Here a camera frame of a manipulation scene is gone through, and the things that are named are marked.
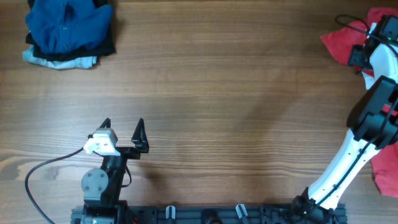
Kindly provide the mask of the red printed t-shirt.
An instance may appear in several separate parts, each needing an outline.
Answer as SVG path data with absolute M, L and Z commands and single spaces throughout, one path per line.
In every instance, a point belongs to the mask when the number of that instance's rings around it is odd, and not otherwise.
M 397 15 L 397 9 L 372 7 L 364 22 L 354 21 L 350 26 L 361 30 L 375 27 L 382 16 Z M 320 37 L 331 56 L 340 64 L 348 63 L 354 45 L 364 44 L 365 35 L 347 27 Z M 386 146 L 371 159 L 373 180 L 383 196 L 397 197 L 397 143 Z

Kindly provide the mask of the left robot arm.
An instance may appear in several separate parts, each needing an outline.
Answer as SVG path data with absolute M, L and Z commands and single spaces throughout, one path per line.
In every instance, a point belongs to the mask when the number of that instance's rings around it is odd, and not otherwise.
M 131 138 L 133 147 L 117 146 L 118 137 L 111 128 L 111 120 L 105 119 L 96 131 L 88 136 L 83 146 L 86 153 L 100 155 L 100 168 L 89 170 L 81 180 L 84 206 L 75 223 L 137 223 L 138 219 L 125 200 L 120 200 L 123 179 L 130 174 L 128 160 L 139 160 L 149 152 L 144 120 L 140 119 Z

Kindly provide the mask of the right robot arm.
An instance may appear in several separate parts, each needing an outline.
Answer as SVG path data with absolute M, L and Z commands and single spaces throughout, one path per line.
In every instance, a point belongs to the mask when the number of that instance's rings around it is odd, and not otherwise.
M 363 54 L 374 83 L 351 110 L 345 140 L 324 173 L 295 197 L 289 223 L 331 223 L 341 195 L 362 167 L 397 142 L 397 46 L 392 39 L 369 38 Z

